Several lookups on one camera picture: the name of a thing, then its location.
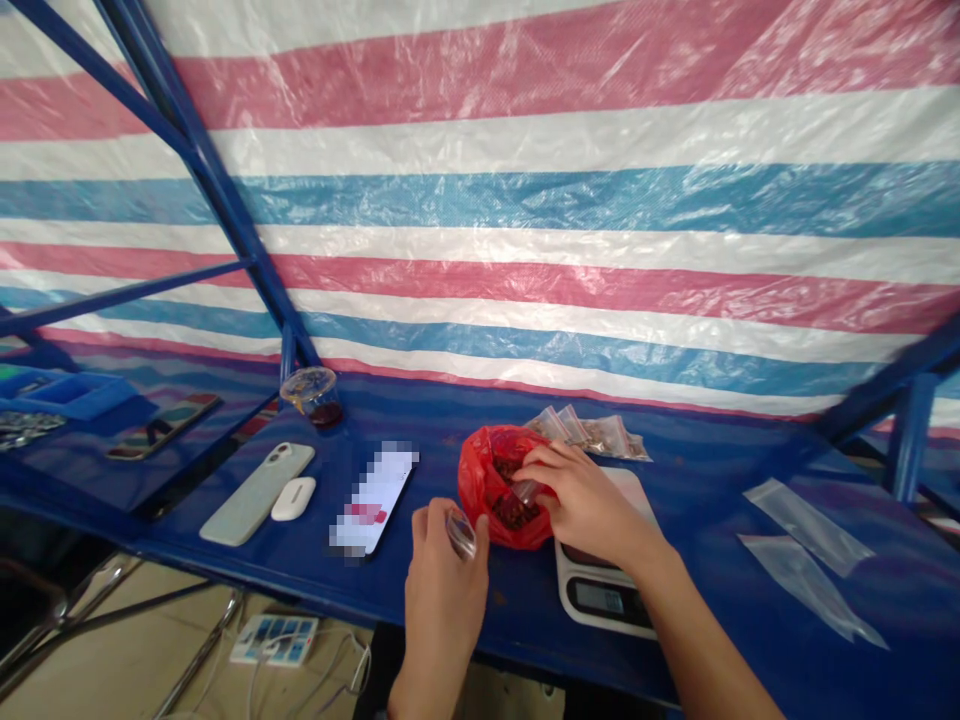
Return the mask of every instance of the small plastic bag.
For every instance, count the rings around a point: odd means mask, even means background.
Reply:
[[[859,635],[877,647],[890,649],[880,633],[850,609],[827,574],[796,540],[787,536],[737,537],[780,587],[848,642],[853,642],[854,635]]]
[[[531,450],[548,441],[528,428],[483,427],[468,437],[460,452],[457,489],[470,524],[490,517],[490,541],[515,550],[536,550],[553,535],[550,516],[536,503],[525,505],[513,492],[513,474]],[[539,486],[537,493],[556,494]]]
[[[587,442],[587,431],[584,430],[583,423],[577,417],[577,411],[573,409],[573,405],[567,405],[557,413],[557,417],[560,418],[560,422],[567,429],[570,444],[583,447],[583,444]]]
[[[857,563],[875,555],[873,550],[775,478],[747,490],[744,497],[776,520],[840,577],[847,577]]]
[[[542,435],[547,440],[563,440],[566,442],[570,439],[570,433],[567,432],[567,428],[560,420],[557,411],[553,409],[553,405],[544,408],[524,427],[533,430],[537,435]]]
[[[627,447],[630,448],[628,460],[641,460],[643,462],[653,462],[647,454],[647,449],[643,446],[643,438],[633,433],[627,433]]]
[[[587,431],[586,446],[583,448],[587,452],[618,458],[630,456],[630,440],[619,415],[584,420],[583,429]]]

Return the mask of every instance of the blue plastic tray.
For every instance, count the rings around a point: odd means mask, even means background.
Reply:
[[[23,393],[23,388],[43,380],[47,383],[42,387]],[[92,420],[136,394],[130,383],[115,375],[28,368],[0,383],[0,409]]]

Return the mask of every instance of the clear cup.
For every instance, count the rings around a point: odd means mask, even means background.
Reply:
[[[473,560],[477,554],[477,536],[460,508],[447,510],[446,527],[453,551],[461,560]]]
[[[329,368],[297,370],[280,386],[280,397],[309,418],[319,430],[328,430],[343,419],[337,375]]]

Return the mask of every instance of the digital kitchen scale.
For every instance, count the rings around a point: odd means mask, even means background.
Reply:
[[[627,501],[657,530],[660,525],[640,479],[623,468],[601,468]],[[653,623],[630,577],[600,558],[554,539],[560,602],[578,623],[637,637],[657,639]]]

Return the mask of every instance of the plastic sheeting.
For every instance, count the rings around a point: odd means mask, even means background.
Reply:
[[[122,67],[92,3],[54,6]],[[148,6],[335,368],[804,417],[960,310],[954,4]],[[23,24],[0,302],[223,253],[182,166]],[[270,356],[237,277],[73,337]]]

